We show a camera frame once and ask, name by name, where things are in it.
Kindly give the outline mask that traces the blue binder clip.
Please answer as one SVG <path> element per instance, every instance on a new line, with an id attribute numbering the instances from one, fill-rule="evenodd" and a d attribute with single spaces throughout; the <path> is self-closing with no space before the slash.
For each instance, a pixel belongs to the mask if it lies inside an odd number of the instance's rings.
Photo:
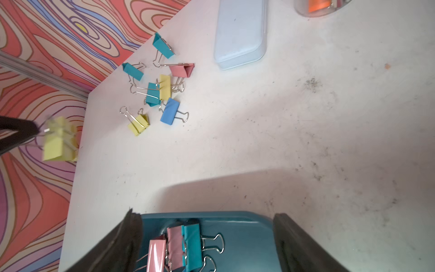
<path id="1" fill-rule="evenodd" d="M 159 111 L 162 113 L 160 121 L 167 125 L 173 125 L 175 119 L 186 123 L 189 120 L 189 112 L 180 112 L 179 106 L 180 103 L 172 98 L 166 103 L 162 102 L 159 105 Z"/>

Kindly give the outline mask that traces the pink binder clip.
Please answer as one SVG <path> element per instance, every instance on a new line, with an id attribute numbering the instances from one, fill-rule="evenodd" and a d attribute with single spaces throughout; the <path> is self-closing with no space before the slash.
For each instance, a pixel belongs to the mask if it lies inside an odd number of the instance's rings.
<path id="1" fill-rule="evenodd" d="M 185 266 L 184 249 L 182 226 L 167 228 L 166 262 L 170 272 Z"/>
<path id="2" fill-rule="evenodd" d="M 134 271 L 164 272 L 166 246 L 166 240 L 162 237 L 150 240 L 146 254 L 139 257 Z"/>
<path id="3" fill-rule="evenodd" d="M 159 68 L 169 67 L 173 77 L 189 78 L 195 68 L 194 63 L 159 64 Z"/>

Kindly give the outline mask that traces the dark teal storage tray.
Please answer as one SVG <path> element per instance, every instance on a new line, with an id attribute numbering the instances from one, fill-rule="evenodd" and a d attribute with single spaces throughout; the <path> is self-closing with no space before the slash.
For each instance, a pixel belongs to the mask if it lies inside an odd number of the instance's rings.
<path id="1" fill-rule="evenodd" d="M 221 233 L 225 240 L 223 254 L 216 251 L 203 252 L 217 264 L 217 272 L 279 272 L 272 221 L 263 216 L 242 212 L 202 212 L 143 214 L 143 240 L 139 257 L 145 255 L 150 240 L 164 238 L 167 228 L 199 224 L 201 234 L 215 236 Z M 221 246 L 220 240 L 206 241 L 206 247 Z M 210 272 L 210 262 L 204 272 Z"/>

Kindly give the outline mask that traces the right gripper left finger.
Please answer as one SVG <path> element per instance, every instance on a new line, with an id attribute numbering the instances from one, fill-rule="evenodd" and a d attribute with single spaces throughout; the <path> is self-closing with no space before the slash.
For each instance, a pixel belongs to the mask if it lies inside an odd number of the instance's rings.
<path id="1" fill-rule="evenodd" d="M 124 219 L 67 272 L 132 272 L 141 242 L 143 222 L 130 209 Z"/>

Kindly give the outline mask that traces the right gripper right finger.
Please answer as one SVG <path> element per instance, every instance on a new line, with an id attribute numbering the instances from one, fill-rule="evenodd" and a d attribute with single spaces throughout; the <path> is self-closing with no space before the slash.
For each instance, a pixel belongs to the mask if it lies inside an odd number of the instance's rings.
<path id="1" fill-rule="evenodd" d="M 348 272 L 287 214 L 275 214 L 273 233 L 283 272 Z"/>

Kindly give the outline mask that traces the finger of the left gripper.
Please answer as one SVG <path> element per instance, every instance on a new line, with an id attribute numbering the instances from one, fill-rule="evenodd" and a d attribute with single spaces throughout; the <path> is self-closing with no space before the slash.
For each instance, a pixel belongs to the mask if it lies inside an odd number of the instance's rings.
<path id="1" fill-rule="evenodd" d="M 35 138 L 40 130 L 29 120 L 1 116 L 1 130 L 13 131 L 5 138 L 1 138 L 1 155 Z"/>

